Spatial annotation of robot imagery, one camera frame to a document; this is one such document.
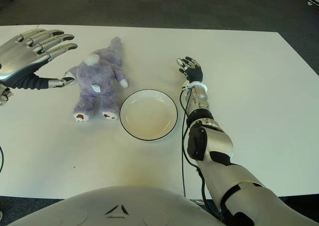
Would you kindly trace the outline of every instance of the robotic arm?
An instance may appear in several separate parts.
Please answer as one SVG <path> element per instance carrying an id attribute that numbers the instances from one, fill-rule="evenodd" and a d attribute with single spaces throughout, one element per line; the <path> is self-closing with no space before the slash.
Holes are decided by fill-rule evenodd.
<path id="1" fill-rule="evenodd" d="M 196 160 L 210 195 L 228 226 L 318 225 L 284 204 L 246 168 L 232 164 L 230 137 L 211 115 L 200 65 L 192 58 L 178 59 L 186 75 L 187 152 Z"/>
<path id="2" fill-rule="evenodd" d="M 76 49 L 74 43 L 54 47 L 73 38 L 73 35 L 64 34 L 61 30 L 37 28 L 19 34 L 0 46 L 0 105 L 4 105 L 12 95 L 8 87 L 47 89 L 73 82 L 71 77 L 50 79 L 34 74 L 57 56 Z"/>

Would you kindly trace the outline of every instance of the metal hand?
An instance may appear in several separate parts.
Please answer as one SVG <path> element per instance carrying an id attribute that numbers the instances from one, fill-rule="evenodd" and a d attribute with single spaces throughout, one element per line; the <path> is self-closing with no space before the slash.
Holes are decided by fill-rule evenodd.
<path id="1" fill-rule="evenodd" d="M 12 95 L 9 88 L 0 84 L 0 106 L 4 106 Z"/>
<path id="2" fill-rule="evenodd" d="M 0 46 L 0 84 L 11 88 L 47 89 L 72 83 L 72 77 L 40 78 L 34 73 L 57 56 L 76 49 L 74 43 L 52 48 L 73 38 L 61 30 L 39 28 L 15 36 Z"/>
<path id="3" fill-rule="evenodd" d="M 179 71 L 186 75 L 186 79 L 192 83 L 193 81 L 203 81 L 203 72 L 198 62 L 190 57 L 185 59 L 177 59 L 178 65 L 181 67 Z"/>

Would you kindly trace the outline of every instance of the black joint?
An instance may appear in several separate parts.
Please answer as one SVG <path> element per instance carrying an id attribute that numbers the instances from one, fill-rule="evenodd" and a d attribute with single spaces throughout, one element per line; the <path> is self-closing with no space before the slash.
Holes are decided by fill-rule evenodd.
<path id="1" fill-rule="evenodd" d="M 194 160 L 203 160 L 207 146 L 207 133 L 203 127 L 192 127 L 189 132 L 187 153 Z"/>
<path id="2" fill-rule="evenodd" d="M 214 117 L 211 115 L 211 112 L 207 109 L 197 109 L 194 110 L 187 118 L 187 126 L 190 127 L 190 125 L 198 120 L 198 119 L 202 119 L 202 118 L 206 118 L 206 119 L 214 119 Z"/>
<path id="3" fill-rule="evenodd" d="M 29 76 L 23 77 L 21 80 L 18 80 L 13 88 L 23 88 L 23 89 L 47 89 L 48 80 L 46 78 L 40 78 L 37 75 L 30 74 Z"/>
<path id="4" fill-rule="evenodd" d="M 239 190 L 240 187 L 238 185 L 235 185 L 231 187 L 221 199 L 220 207 L 222 222 L 225 223 L 227 226 L 254 226 L 254 221 L 246 214 L 244 214 L 243 212 L 237 212 L 233 215 L 226 206 L 226 201 L 229 199 L 229 197 L 231 197 Z"/>
<path id="5" fill-rule="evenodd" d="M 230 162 L 230 157 L 224 153 L 217 152 L 217 151 L 211 151 L 209 152 L 210 158 L 212 161 L 216 163 L 223 164 L 225 166 L 233 165 Z"/>

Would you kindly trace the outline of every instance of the white tag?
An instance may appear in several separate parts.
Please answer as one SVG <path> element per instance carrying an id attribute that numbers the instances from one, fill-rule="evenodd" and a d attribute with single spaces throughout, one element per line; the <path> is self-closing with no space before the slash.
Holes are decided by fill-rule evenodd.
<path id="1" fill-rule="evenodd" d="M 101 89 L 99 85 L 92 85 L 92 89 L 93 91 L 97 92 L 97 93 L 101 93 Z"/>

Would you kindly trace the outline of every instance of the bowl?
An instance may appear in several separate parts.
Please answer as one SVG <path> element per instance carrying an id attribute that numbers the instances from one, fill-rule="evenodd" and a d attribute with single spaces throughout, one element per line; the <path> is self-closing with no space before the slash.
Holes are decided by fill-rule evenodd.
<path id="1" fill-rule="evenodd" d="M 123 128 L 140 140 L 157 140 L 169 134 L 177 122 L 174 101 L 158 90 L 141 90 L 122 104 L 120 120 Z"/>

